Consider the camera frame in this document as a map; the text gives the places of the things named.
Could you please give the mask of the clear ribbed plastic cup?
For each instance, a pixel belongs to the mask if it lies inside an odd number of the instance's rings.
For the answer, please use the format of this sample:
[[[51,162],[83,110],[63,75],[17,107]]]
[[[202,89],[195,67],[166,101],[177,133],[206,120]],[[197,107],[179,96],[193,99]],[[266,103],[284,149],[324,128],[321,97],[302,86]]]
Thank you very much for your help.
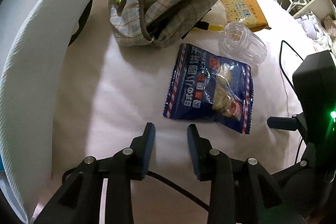
[[[224,27],[218,45],[221,55],[252,66],[262,64],[268,53],[263,41],[239,22]]]

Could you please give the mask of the white bed cover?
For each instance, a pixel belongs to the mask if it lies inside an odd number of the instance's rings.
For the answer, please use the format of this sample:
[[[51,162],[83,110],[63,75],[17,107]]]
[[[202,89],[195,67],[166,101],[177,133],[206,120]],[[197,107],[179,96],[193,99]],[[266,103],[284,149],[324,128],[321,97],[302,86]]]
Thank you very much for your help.
[[[319,46],[276,2],[257,1],[270,30],[258,32],[268,56],[252,71],[251,133],[242,135],[212,122],[199,122],[197,128],[229,157],[255,157],[268,172],[275,173],[292,165],[296,153],[305,147],[299,142],[299,133],[270,129],[266,121],[270,116],[301,112],[288,79],[301,60]],[[61,186],[65,171],[86,156],[113,156],[141,135],[147,122],[156,130],[149,169],[209,202],[210,182],[198,181],[193,172],[187,142],[189,123],[162,114],[179,44],[120,47],[108,16],[108,0],[93,0],[84,30],[66,51],[56,94],[52,180],[35,214]]]

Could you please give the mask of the dark blue biscuit packet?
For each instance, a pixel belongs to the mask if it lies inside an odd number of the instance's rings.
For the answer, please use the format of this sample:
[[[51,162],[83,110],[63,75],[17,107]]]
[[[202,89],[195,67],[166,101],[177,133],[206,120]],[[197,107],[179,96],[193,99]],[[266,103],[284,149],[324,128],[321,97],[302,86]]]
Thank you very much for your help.
[[[251,67],[181,44],[171,76],[163,116],[175,120],[212,121],[240,133],[251,128]]]

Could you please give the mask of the orange cracker packet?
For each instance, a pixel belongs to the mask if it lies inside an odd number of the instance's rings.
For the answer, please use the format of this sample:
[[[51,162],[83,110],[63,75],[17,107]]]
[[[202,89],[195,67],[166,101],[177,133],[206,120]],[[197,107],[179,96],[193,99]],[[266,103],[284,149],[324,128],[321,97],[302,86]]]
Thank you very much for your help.
[[[270,30],[264,13],[256,0],[220,0],[226,11],[227,22],[239,22],[252,32]]]

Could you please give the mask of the plaid fabric pouch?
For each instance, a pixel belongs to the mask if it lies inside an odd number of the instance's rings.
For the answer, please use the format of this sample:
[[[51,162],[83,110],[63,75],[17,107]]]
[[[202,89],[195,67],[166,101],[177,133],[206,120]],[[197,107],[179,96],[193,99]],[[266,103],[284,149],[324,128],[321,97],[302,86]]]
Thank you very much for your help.
[[[109,21],[123,47],[166,48],[183,39],[218,0],[109,0]]]

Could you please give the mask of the white fabric storage box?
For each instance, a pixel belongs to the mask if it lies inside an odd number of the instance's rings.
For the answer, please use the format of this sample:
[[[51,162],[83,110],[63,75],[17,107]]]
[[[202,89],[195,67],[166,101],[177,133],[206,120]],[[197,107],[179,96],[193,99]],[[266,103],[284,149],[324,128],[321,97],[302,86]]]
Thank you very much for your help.
[[[89,1],[1,3],[1,189],[21,223],[31,220],[51,177],[60,72]]]

